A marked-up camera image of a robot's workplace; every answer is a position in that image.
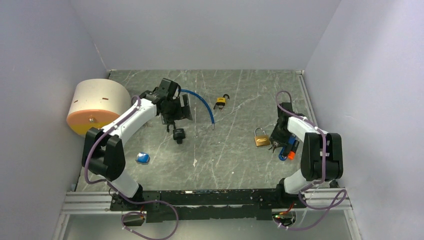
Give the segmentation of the brass padlock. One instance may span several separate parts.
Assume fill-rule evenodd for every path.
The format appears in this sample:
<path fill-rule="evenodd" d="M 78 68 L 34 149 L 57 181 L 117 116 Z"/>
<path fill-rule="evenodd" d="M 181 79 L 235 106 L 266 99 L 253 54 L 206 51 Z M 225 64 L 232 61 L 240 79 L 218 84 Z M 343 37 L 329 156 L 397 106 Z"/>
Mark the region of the brass padlock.
<path fill-rule="evenodd" d="M 266 131 L 261 127 L 257 127 L 254 130 L 254 141 L 257 147 L 265 147 L 271 144 L 269 136 L 267 135 Z"/>

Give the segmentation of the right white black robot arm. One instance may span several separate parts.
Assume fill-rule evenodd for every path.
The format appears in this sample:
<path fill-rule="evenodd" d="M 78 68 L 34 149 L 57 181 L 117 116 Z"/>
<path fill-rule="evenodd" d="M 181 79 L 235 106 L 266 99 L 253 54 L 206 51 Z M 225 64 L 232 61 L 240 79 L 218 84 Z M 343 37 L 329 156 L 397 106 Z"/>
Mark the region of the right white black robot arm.
<path fill-rule="evenodd" d="M 302 144 L 299 170 L 284 178 L 284 188 L 274 195 L 276 204 L 286 208 L 294 201 L 294 194 L 342 177 L 342 137 L 318 128 L 304 115 L 295 114 L 290 102 L 277 105 L 277 117 L 269 136 L 270 149 L 281 148 L 279 157 L 286 160 L 293 158 Z"/>

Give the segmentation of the yellow black padlock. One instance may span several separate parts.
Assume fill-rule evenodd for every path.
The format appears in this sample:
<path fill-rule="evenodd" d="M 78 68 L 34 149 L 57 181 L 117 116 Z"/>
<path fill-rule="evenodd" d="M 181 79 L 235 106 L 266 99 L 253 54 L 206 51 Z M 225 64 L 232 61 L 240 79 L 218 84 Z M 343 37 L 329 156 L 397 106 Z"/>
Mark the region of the yellow black padlock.
<path fill-rule="evenodd" d="M 218 97 L 216 99 L 215 105 L 213 107 L 213 109 L 219 109 L 220 111 L 222 111 L 222 109 L 224 108 L 224 106 L 227 104 L 227 100 L 230 99 L 230 96 L 228 94 L 224 94 L 222 97 Z"/>

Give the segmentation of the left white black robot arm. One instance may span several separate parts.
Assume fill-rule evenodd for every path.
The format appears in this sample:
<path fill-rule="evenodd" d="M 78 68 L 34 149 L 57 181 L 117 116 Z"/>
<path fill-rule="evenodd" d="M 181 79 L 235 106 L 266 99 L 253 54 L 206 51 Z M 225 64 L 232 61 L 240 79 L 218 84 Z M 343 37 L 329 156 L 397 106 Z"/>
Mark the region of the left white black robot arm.
<path fill-rule="evenodd" d="M 161 116 L 167 126 L 191 119 L 188 97 L 181 96 L 181 86 L 163 78 L 159 86 L 134 95 L 131 107 L 112 123 L 100 129 L 90 128 L 84 139 L 81 165 L 84 180 L 89 185 L 106 183 L 123 198 L 130 210 L 143 203 L 143 187 L 128 174 L 124 146 L 148 121 Z"/>

